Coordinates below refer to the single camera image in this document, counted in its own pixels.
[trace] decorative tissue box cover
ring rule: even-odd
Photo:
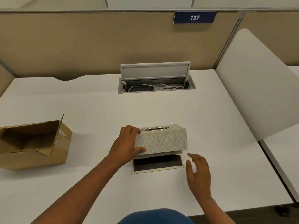
[[[169,127],[162,130],[148,130],[149,127],[140,128],[141,133],[137,135],[135,147],[146,147],[143,154],[153,154],[160,152],[171,152],[187,149],[187,131],[179,125],[165,125],[150,128]]]

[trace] white cable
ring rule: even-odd
[[[177,87],[175,87],[175,88],[169,88],[169,86],[168,85],[166,85],[166,84],[158,84],[158,85],[165,85],[165,86],[167,86],[167,88],[165,89],[165,88],[161,88],[161,87],[158,87],[158,86],[154,86],[154,85],[148,85],[148,84],[138,84],[138,85],[134,85],[134,86],[152,86],[152,87],[155,87],[155,88],[158,88],[158,89],[160,89],[160,90],[174,90],[174,89],[177,89],[177,88],[180,88],[180,87],[182,87],[182,88],[184,88],[183,86],[177,86]]]

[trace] desk surface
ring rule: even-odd
[[[290,69],[299,77],[299,66]],[[264,139],[264,142],[276,169],[299,202],[299,124]]]
[[[190,74],[196,90],[132,94],[117,93],[120,75],[15,79],[0,99],[0,126],[56,120],[65,114],[64,123],[74,134],[64,165],[0,170],[2,223],[31,222],[108,154],[127,124],[186,128],[187,151],[206,157],[212,196],[225,211],[291,203],[216,72]],[[84,223],[117,223],[132,212],[155,208],[203,214],[184,168],[131,175],[130,167],[114,175]]]

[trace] text 137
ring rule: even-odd
[[[200,16],[191,16],[191,20],[198,20]]]

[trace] blue sign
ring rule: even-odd
[[[175,12],[173,23],[213,23],[217,12]]]

